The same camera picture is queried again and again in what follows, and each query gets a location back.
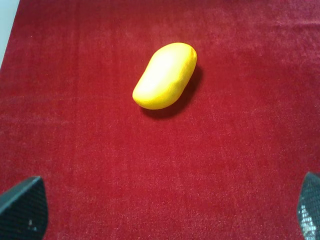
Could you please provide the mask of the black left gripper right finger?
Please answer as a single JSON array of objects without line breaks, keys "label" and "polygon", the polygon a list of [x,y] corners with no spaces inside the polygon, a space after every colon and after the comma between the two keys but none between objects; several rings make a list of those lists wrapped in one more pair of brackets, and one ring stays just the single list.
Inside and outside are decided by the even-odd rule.
[{"label": "black left gripper right finger", "polygon": [[301,186],[297,219],[305,240],[320,239],[320,174],[308,172]]}]

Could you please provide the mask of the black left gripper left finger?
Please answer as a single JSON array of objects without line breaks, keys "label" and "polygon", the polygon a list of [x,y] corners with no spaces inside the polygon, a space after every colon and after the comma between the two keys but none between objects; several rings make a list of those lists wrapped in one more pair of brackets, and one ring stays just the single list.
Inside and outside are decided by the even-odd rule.
[{"label": "black left gripper left finger", "polygon": [[0,238],[42,240],[48,226],[45,184],[32,176],[0,195]]}]

